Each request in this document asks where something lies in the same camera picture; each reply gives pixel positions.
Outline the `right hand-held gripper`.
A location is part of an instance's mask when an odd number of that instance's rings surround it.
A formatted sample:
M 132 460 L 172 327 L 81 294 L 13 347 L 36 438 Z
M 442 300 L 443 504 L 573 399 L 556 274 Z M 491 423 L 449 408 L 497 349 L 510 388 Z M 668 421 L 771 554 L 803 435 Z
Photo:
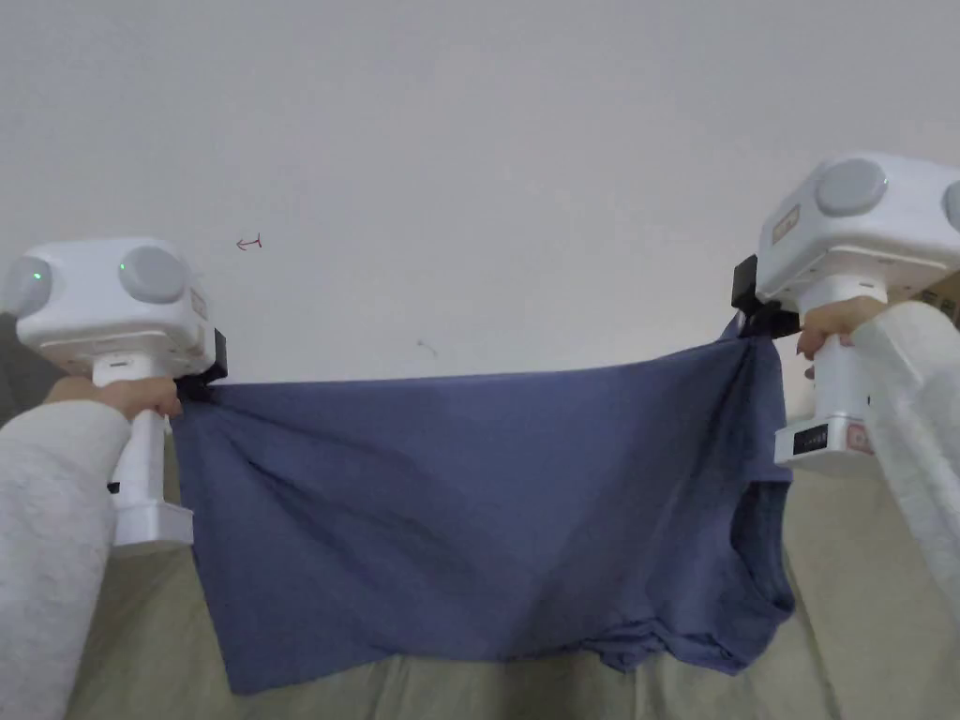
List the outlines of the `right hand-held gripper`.
M 797 335 L 813 308 L 856 296 L 897 301 L 959 266 L 959 171 L 921 159 L 848 154 L 816 166 L 768 216 L 757 252 L 733 275 L 739 338 Z M 815 408 L 775 435 L 791 470 L 874 470 L 864 369 L 836 339 L 816 357 Z

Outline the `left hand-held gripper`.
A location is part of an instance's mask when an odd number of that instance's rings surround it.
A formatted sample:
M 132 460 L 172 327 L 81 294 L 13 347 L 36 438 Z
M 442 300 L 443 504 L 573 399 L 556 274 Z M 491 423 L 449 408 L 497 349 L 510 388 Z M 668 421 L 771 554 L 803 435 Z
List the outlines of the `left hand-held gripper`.
M 21 343 L 99 386 L 170 377 L 178 398 L 212 403 L 228 374 L 226 339 L 187 259 L 166 241 L 101 238 L 56 242 L 13 261 L 2 308 Z M 108 486 L 116 510 L 113 551 L 133 555 L 190 547 L 193 516 L 164 497 L 166 429 L 139 413 Z

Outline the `person's right hand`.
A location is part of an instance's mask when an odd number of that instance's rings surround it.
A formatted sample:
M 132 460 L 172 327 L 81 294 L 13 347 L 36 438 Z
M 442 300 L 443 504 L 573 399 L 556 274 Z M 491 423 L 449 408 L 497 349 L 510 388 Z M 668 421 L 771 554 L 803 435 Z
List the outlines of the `person's right hand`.
M 880 343 L 870 343 L 866 350 L 856 350 L 854 333 L 864 324 L 869 325 L 877 316 L 881 316 L 889 306 L 875 297 L 856 296 L 844 301 L 811 309 L 802 323 L 797 342 L 797 354 L 802 354 L 813 365 L 806 370 L 805 376 L 817 387 L 826 385 L 819 378 L 818 371 L 826 368 L 826 362 L 816 357 L 828 345 L 832 338 L 844 348 L 846 357 L 853 360 L 858 369 L 880 369 L 890 375 L 903 369 L 903 358 L 895 353 L 888 338 L 880 335 Z

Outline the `person's left hand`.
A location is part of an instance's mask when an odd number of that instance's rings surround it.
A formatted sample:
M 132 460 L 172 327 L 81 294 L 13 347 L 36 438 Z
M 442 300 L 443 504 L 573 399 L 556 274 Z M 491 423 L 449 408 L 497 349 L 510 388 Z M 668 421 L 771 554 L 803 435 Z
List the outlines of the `person's left hand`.
M 147 411 L 170 418 L 183 410 L 173 379 L 166 377 L 117 381 L 103 386 L 82 377 L 66 377 L 58 381 L 44 399 L 45 404 L 68 401 L 102 403 L 120 412 L 128 421 Z

